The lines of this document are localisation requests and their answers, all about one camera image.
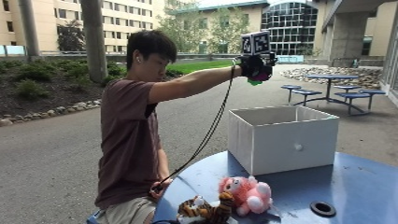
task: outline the pink stuffed toy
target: pink stuffed toy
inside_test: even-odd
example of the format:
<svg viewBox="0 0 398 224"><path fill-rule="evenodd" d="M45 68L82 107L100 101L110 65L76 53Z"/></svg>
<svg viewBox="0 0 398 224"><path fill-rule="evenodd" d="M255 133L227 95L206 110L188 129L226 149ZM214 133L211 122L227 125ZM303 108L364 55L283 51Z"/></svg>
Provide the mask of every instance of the pink stuffed toy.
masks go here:
<svg viewBox="0 0 398 224"><path fill-rule="evenodd" d="M238 214L243 217L251 211L258 214L265 212L273 204L271 186L264 182L258 182L252 175L250 178L224 177L219 183L219 192L224 191L234 193Z"/></svg>

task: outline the table hole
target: table hole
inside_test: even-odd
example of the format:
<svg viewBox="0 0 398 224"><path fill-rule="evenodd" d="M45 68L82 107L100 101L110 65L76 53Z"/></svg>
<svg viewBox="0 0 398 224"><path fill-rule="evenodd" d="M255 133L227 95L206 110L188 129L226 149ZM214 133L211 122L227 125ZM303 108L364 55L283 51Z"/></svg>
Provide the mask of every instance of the table hole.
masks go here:
<svg viewBox="0 0 398 224"><path fill-rule="evenodd" d="M313 202L311 205L313 212L323 217L335 217L336 209L335 207L324 202Z"/></svg>

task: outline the grass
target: grass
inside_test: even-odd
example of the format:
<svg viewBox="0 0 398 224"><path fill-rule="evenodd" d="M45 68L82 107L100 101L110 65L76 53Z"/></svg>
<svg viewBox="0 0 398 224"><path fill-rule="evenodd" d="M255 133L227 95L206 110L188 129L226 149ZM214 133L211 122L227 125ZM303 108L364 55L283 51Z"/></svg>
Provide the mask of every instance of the grass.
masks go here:
<svg viewBox="0 0 398 224"><path fill-rule="evenodd" d="M204 63L176 63L168 65L167 69L179 70L184 74L188 74L202 69L220 68L220 67L227 67L230 65L234 65L234 62L231 60L223 60L223 61L212 61Z"/></svg>

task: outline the blue table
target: blue table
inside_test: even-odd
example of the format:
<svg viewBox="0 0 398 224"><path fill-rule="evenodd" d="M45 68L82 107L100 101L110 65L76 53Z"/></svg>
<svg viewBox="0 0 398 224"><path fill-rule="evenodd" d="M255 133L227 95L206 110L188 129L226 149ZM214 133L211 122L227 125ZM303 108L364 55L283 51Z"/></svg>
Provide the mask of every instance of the blue table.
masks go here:
<svg viewBox="0 0 398 224"><path fill-rule="evenodd" d="M236 175L248 176L248 173L228 151L190 166L163 195L155 221L176 220L180 203L196 195L216 201L220 179ZM281 217L273 210L247 218L234 215L240 224L398 223L398 167L337 152L335 165L256 178L272 187ZM315 201L329 203L336 216L317 215L311 209Z"/></svg>
<svg viewBox="0 0 398 224"><path fill-rule="evenodd" d="M332 98L332 81L335 79L356 79L360 78L360 76L351 76L351 75L340 75L340 74L312 74L308 75L309 78L325 78L328 80L328 89L327 89L327 95L325 97L320 97L320 98L313 98L311 100L299 102L296 105L301 105L304 103L308 103L311 101L319 101L319 100L327 100L331 103L337 103L341 105L348 105L352 108L355 108L357 111L360 111L361 114L368 114L360 107L351 105L348 102L341 101L339 99L333 99Z"/></svg>

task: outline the black hair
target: black hair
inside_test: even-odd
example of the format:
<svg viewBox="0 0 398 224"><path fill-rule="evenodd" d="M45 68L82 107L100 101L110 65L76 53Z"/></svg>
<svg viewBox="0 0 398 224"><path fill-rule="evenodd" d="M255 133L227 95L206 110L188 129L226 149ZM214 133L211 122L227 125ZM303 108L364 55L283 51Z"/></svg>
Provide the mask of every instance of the black hair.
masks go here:
<svg viewBox="0 0 398 224"><path fill-rule="evenodd" d="M159 53L172 63L178 59L178 47L172 39L160 30L143 30L128 37L127 44L127 71L134 64L134 52L139 50L143 58L148 60L150 54Z"/></svg>

